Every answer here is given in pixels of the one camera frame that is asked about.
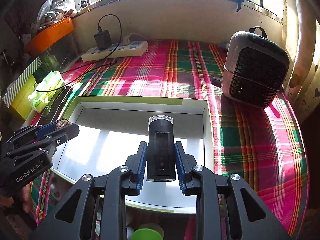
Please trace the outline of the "black bike light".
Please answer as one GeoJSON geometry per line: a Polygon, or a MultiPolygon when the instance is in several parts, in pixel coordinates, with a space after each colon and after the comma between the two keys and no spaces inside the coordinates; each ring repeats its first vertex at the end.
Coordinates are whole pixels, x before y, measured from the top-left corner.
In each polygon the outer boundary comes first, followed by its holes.
{"type": "Polygon", "coordinates": [[[176,155],[173,118],[156,115],[149,118],[147,149],[148,181],[174,181],[176,155]]]}

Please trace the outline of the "green white suction cup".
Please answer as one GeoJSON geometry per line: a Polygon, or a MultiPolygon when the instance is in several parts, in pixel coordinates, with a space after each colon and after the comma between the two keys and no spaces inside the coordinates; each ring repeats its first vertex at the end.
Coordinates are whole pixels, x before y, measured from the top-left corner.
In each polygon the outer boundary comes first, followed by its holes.
{"type": "Polygon", "coordinates": [[[164,230],[157,224],[143,224],[136,230],[132,236],[132,240],[163,240],[164,230]]]}

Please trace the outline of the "brown walnut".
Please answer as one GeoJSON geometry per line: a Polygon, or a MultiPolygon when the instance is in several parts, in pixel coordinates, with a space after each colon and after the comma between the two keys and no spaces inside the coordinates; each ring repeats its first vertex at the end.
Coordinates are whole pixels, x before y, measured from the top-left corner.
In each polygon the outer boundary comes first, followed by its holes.
{"type": "Polygon", "coordinates": [[[55,130],[61,129],[61,128],[66,127],[70,124],[71,123],[67,119],[61,119],[56,123],[55,130]]]}

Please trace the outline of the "yellow green striped box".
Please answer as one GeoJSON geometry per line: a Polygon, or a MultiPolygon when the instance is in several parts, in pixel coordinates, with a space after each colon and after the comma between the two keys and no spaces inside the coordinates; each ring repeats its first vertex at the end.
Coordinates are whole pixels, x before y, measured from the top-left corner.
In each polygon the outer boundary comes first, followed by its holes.
{"type": "Polygon", "coordinates": [[[37,57],[22,74],[12,83],[8,91],[3,96],[3,102],[8,108],[15,110],[23,120],[26,120],[30,111],[31,104],[28,96],[34,91],[35,77],[33,73],[41,66],[42,61],[37,57]]]}

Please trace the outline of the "green tissue pack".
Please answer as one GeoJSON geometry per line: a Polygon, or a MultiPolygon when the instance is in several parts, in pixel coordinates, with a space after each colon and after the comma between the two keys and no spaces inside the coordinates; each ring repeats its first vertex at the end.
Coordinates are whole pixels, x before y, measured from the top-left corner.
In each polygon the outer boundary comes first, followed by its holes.
{"type": "Polygon", "coordinates": [[[65,81],[60,72],[50,72],[38,85],[35,84],[34,91],[28,96],[32,109],[41,113],[64,85],[65,81]]]}

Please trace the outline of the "white cardboard box tray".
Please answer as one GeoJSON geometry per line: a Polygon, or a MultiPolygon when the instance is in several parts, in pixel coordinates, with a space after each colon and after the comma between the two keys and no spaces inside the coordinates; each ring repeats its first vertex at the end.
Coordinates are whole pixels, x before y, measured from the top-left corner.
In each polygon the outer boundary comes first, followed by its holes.
{"type": "Polygon", "coordinates": [[[154,115],[174,120],[174,139],[199,165],[214,168],[213,129],[207,100],[78,96],[63,117],[79,126],[76,138],[59,146],[52,170],[75,183],[82,175],[108,174],[148,141],[148,120],[154,115]]]}

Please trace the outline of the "plaid tablecloth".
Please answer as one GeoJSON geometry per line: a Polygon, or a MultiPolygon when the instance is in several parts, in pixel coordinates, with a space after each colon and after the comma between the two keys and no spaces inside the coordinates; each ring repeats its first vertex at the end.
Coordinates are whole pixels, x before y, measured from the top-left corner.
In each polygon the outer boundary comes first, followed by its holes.
{"type": "Polygon", "coordinates": [[[309,171],[299,123],[283,93],[265,109],[226,98],[211,78],[221,75],[226,51],[191,41],[150,41],[148,52],[92,64],[77,62],[62,77],[77,96],[157,96],[208,100],[214,133],[214,168],[240,174],[292,239],[301,235],[309,171]]]}

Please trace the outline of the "orange plastic tray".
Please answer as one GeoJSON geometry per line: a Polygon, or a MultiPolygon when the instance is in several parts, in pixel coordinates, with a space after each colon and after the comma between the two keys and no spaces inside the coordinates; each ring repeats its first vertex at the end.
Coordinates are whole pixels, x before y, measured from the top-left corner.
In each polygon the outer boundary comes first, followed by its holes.
{"type": "Polygon", "coordinates": [[[24,52],[30,56],[38,56],[58,40],[70,34],[74,29],[72,19],[70,17],[65,18],[33,37],[24,46],[24,52]]]}

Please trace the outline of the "black charger adapter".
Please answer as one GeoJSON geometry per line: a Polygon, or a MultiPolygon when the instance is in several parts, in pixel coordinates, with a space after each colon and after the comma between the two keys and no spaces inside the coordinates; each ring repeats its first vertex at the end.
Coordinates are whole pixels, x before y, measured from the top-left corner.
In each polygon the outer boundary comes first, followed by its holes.
{"type": "Polygon", "coordinates": [[[94,35],[97,47],[99,50],[108,49],[112,45],[110,33],[108,30],[98,28],[98,32],[94,35]]]}

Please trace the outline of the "small desktop fan heater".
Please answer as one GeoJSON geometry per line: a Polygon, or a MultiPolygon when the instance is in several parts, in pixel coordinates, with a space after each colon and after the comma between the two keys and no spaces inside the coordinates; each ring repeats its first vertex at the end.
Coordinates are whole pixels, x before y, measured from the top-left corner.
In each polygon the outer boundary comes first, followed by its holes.
{"type": "Polygon", "coordinates": [[[281,90],[289,66],[285,50],[269,40],[262,27],[237,31],[223,65],[222,92],[237,102],[266,108],[281,90]]]}

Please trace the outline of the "white power strip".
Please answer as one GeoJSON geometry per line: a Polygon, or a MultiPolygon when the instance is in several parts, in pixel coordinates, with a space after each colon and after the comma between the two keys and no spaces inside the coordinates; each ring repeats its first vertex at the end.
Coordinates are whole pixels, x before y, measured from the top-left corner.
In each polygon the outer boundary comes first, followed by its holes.
{"type": "Polygon", "coordinates": [[[132,56],[142,56],[148,51],[147,41],[133,41],[128,45],[123,46],[117,44],[112,44],[107,49],[100,50],[98,47],[94,47],[85,52],[81,59],[84,62],[111,59],[111,58],[121,58],[121,57],[132,57],[132,56]]]}

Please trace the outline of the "plastic bags on tray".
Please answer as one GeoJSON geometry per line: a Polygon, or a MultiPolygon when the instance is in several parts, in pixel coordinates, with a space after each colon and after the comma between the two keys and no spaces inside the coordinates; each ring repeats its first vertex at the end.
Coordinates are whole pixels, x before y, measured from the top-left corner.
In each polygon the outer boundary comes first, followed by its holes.
{"type": "Polygon", "coordinates": [[[38,30],[42,30],[75,15],[74,0],[47,0],[38,12],[36,26],[38,30]]]}

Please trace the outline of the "beige heart curtain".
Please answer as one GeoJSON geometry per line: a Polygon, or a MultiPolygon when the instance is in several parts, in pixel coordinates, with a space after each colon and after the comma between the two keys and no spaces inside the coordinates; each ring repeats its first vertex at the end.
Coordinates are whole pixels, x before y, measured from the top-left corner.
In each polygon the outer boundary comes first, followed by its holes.
{"type": "Polygon", "coordinates": [[[319,6],[313,0],[283,0],[282,45],[290,61],[285,95],[302,124],[319,106],[319,6]]]}

